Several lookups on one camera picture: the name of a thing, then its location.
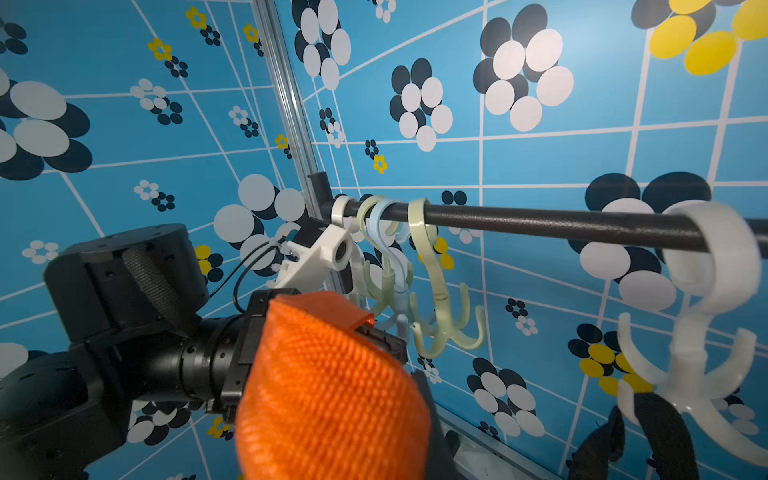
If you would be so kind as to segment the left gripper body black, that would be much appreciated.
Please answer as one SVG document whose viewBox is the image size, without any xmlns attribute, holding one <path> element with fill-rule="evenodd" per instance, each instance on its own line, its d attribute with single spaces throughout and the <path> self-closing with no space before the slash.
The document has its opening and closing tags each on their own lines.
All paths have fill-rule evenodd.
<svg viewBox="0 0 768 480">
<path fill-rule="evenodd" d="M 409 376 L 357 331 L 372 321 L 372 313 L 333 292 L 277 296 L 238 419 L 409 419 Z"/>
</svg>

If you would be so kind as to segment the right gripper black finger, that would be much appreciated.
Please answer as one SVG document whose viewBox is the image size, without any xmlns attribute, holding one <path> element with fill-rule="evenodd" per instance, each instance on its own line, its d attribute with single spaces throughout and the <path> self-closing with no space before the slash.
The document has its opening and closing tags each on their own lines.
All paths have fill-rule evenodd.
<svg viewBox="0 0 768 480">
<path fill-rule="evenodd" d="M 416 382 L 429 412 L 430 428 L 424 478 L 427 480 L 461 479 L 462 475 L 455 462 L 455 455 L 461 446 L 460 436 L 454 430 L 443 432 L 426 375 L 423 372 L 414 372 L 411 378 Z"/>
</svg>

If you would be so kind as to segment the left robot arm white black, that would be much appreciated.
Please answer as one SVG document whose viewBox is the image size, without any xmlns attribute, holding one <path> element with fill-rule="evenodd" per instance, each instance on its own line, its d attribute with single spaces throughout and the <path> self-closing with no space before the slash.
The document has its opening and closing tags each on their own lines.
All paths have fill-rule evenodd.
<svg viewBox="0 0 768 480">
<path fill-rule="evenodd" d="M 355 248 L 326 227 L 296 245 L 281 287 L 204 320 L 187 230 L 147 227 L 74 245 L 44 280 L 70 340 L 1 383 L 1 475 L 83 479 L 128 438 L 137 400 L 203 403 L 235 425 L 248 479 L 419 479 L 430 413 L 401 363 L 364 335 L 372 315 L 296 280 Z"/>
</svg>

